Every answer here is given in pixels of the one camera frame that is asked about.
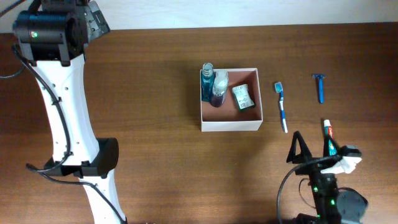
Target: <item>teal bottle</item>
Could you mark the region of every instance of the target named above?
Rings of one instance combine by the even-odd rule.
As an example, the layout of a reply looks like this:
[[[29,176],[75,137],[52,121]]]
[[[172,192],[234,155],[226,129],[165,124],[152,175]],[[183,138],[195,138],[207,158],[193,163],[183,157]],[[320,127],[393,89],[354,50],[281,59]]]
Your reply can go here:
[[[205,63],[203,65],[200,75],[200,82],[201,82],[201,100],[209,102],[214,83],[213,65],[211,63]]]

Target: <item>white box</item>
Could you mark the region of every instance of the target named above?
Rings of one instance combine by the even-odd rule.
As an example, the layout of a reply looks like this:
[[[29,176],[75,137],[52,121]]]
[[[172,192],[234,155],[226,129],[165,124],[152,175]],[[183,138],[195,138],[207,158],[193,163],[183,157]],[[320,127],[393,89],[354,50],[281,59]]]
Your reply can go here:
[[[219,108],[215,108],[209,102],[200,100],[201,131],[257,131],[262,123],[261,93],[257,69],[230,68],[224,70],[228,72],[229,76],[225,102]],[[250,98],[256,107],[239,111],[232,88],[243,84],[248,84]]]

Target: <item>soap bar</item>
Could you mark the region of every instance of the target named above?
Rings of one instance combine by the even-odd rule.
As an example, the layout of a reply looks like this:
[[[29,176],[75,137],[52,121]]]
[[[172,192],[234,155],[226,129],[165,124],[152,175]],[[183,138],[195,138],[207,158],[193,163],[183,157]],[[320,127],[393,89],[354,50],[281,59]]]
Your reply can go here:
[[[232,92],[235,96],[236,102],[238,103],[240,111],[256,106],[254,102],[250,99],[249,87],[247,84],[232,88]]]

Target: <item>clear bottle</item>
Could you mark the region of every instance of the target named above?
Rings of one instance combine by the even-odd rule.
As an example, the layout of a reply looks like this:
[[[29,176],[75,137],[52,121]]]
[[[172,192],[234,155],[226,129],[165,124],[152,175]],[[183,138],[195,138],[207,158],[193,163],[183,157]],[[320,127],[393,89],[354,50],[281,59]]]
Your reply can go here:
[[[212,96],[210,100],[212,106],[218,108],[224,103],[226,91],[228,90],[228,82],[228,72],[226,70],[218,71],[214,80]]]
[[[209,102],[211,98],[211,88],[213,87],[214,74],[213,65],[211,63],[205,63],[203,65],[201,75],[201,100]]]

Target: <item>blue razor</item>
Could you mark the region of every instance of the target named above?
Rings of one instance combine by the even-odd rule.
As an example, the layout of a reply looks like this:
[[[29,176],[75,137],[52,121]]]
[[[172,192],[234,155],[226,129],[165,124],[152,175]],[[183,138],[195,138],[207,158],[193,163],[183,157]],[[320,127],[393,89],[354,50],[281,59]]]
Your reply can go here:
[[[281,82],[275,83],[275,91],[277,93],[280,93],[280,99],[279,99],[280,118],[282,120],[282,127],[284,129],[284,132],[287,133],[286,117],[284,110],[284,89],[282,87]]]
[[[322,78],[325,78],[326,75],[324,74],[313,74],[312,78],[317,78],[318,79],[318,98],[319,98],[319,103],[323,103],[323,80]]]

